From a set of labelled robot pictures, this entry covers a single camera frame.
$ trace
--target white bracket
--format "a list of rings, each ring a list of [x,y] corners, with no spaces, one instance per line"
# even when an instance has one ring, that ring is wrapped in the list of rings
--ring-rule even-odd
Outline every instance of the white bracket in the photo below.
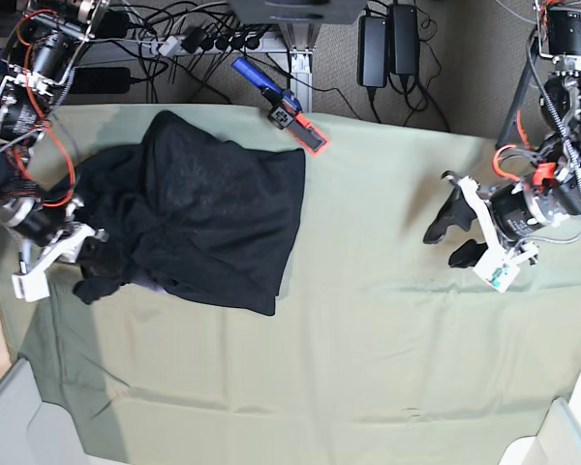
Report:
[[[477,182],[466,176],[457,180],[456,184],[461,188],[465,202],[474,211],[488,247],[474,266],[474,272],[486,284],[504,293],[521,271],[519,264],[536,257],[538,248],[535,244],[528,242],[523,245],[522,254],[517,254],[514,249],[506,250],[500,242],[486,202],[477,194],[479,189]]]
[[[47,246],[32,269],[27,270],[25,263],[21,264],[20,273],[11,276],[15,296],[26,302],[36,302],[49,297],[49,284],[47,283],[46,270],[60,257],[74,263],[84,240],[96,234],[90,226],[81,223],[73,223],[73,233],[56,243]]]
[[[290,73],[295,78],[290,80],[290,90],[303,110],[312,112],[312,53],[291,52]]]

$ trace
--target green tablecloth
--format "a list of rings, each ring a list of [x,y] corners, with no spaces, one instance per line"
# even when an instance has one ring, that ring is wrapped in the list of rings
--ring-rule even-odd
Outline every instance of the green tablecloth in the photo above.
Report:
[[[89,153],[138,142],[161,108],[59,114]],[[296,146],[252,108],[165,108],[246,147]],[[490,143],[311,119],[331,144],[308,159],[274,318],[137,286],[85,306],[64,265],[50,272],[51,298],[26,304],[0,229],[12,357],[31,360],[88,453],[134,465],[492,465],[568,398],[581,367],[581,241],[543,245],[540,265],[497,294],[447,268],[464,234],[421,242],[450,192],[441,173],[487,169]],[[51,141],[37,152],[32,172],[60,177]]]

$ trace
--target orange wire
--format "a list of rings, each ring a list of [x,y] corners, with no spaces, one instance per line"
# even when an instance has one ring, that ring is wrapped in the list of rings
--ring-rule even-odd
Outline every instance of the orange wire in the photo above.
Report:
[[[54,134],[52,129],[46,125],[46,131],[49,136],[52,138],[60,152],[62,153],[63,157],[65,157],[65,162],[67,162],[67,169],[69,170],[69,192],[67,195],[58,202],[46,202],[44,206],[54,207],[54,206],[62,206],[68,201],[71,200],[71,197],[74,195],[74,186],[76,185],[76,169],[74,168],[74,162],[71,160],[71,157],[67,153],[65,146],[62,144],[60,139]]]
[[[21,19],[17,22],[17,24],[15,25],[15,33],[17,34],[17,39],[25,46],[30,47],[32,46],[32,44],[30,44],[29,42],[26,42],[23,40],[23,38],[21,37],[21,31],[19,30],[19,28],[21,27],[21,24],[23,24],[24,21],[27,21],[28,19],[30,19],[33,16],[36,15],[40,15],[41,13],[52,13],[53,15],[56,15],[56,12],[54,10],[50,10],[48,8],[43,8],[41,10],[37,10],[35,12],[32,12],[29,15],[24,15],[21,17]]]
[[[532,145],[530,144],[530,140],[527,138],[527,133],[523,129],[523,125],[521,124],[521,110],[519,109],[516,112],[516,130],[519,132],[519,137],[521,141],[525,144],[526,148],[532,149]]]
[[[514,174],[512,174],[510,172],[505,172],[500,167],[500,157],[502,156],[502,154],[505,151],[509,150],[510,148],[514,148],[514,147],[516,147],[516,145],[513,143],[510,143],[508,145],[504,145],[497,152],[495,152],[495,156],[493,157],[493,170],[495,170],[495,172],[501,177],[504,177],[506,179],[510,179],[511,181],[518,182],[518,181],[520,181],[520,178],[518,176],[515,176]]]

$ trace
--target black power brick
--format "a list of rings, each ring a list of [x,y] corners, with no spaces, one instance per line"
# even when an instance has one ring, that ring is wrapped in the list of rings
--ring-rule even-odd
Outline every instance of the black power brick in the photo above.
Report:
[[[384,17],[363,16],[359,20],[357,83],[364,87],[385,87],[387,21]]]
[[[399,76],[419,74],[419,33],[417,8],[413,5],[389,7],[389,72]]]
[[[77,68],[70,94],[126,94],[139,79],[129,68]]]

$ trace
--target blue tool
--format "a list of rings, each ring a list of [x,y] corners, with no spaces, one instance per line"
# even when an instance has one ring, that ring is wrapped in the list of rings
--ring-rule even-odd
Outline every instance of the blue tool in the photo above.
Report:
[[[260,89],[262,96],[271,103],[273,109],[268,114],[269,121],[279,129],[288,129],[313,155],[327,146],[328,140],[302,114],[301,104],[292,92],[282,90],[269,76],[243,57],[237,58],[232,67]]]
[[[289,104],[292,109],[295,111],[302,111],[301,104],[292,92],[289,90],[282,90],[269,76],[262,73],[242,56],[234,60],[232,67],[260,89],[265,97],[267,97],[267,93],[277,94],[281,99]]]

